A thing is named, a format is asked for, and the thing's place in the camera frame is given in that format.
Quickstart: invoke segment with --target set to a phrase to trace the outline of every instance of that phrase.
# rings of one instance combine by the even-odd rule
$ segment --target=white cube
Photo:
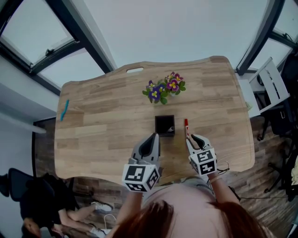
[[[217,171],[217,157],[213,148],[192,154],[188,158],[191,166],[200,176]]]
[[[124,165],[122,183],[130,191],[148,192],[159,177],[156,165]]]

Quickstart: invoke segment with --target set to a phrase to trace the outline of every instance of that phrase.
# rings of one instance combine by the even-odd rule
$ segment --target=seated person in black
[[[79,221],[94,210],[109,212],[112,207],[93,202],[90,206],[75,211],[74,198],[69,194],[68,188],[61,180],[47,179],[49,177],[50,175],[37,178],[27,184],[29,189],[20,201],[24,236],[41,238],[42,227],[63,236],[62,225],[65,225],[103,237],[104,233],[100,229]]]

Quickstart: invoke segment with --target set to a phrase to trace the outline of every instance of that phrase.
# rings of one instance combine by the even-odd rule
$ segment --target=red pen
[[[190,133],[189,133],[189,128],[188,128],[188,120],[187,119],[184,119],[184,125],[185,125],[186,138],[190,138]]]

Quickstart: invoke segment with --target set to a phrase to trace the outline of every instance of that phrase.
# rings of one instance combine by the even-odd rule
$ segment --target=wooden floor
[[[257,135],[262,131],[263,118],[253,118],[251,126],[255,144],[255,165],[244,172],[228,172],[223,175],[229,186],[234,187],[236,193],[242,197],[241,205],[252,215],[256,216],[278,238],[284,238],[289,231],[291,221],[298,211],[298,198],[288,202],[285,191],[278,190],[278,186],[270,193],[264,194],[264,189],[271,186],[278,176],[268,163],[281,166],[281,149],[288,149],[289,141],[281,139],[272,133],[271,128],[262,142],[257,141]],[[45,128],[46,134],[36,134],[35,137],[35,169],[37,176],[45,173],[55,175],[54,172],[54,129],[55,120],[39,122],[37,126]],[[117,216],[119,209],[126,197],[126,189],[120,185],[92,178],[75,178],[74,191],[80,193],[94,192],[93,198],[106,202],[114,207],[111,212]],[[80,206],[88,205],[91,198],[76,197]],[[92,214],[85,222],[93,223],[99,228],[104,228],[104,215]],[[108,228],[114,224],[111,216],[106,217]],[[85,234],[70,230],[73,237],[87,237]]]

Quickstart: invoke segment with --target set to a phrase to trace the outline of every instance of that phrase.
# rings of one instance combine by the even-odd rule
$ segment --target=white chair
[[[260,75],[271,103],[261,110],[258,107],[257,100],[250,85],[250,83],[255,80],[258,75]],[[240,79],[238,82],[240,84],[244,100],[250,108],[248,111],[250,118],[260,115],[290,96],[284,85],[283,79],[272,62],[271,57],[249,80]]]

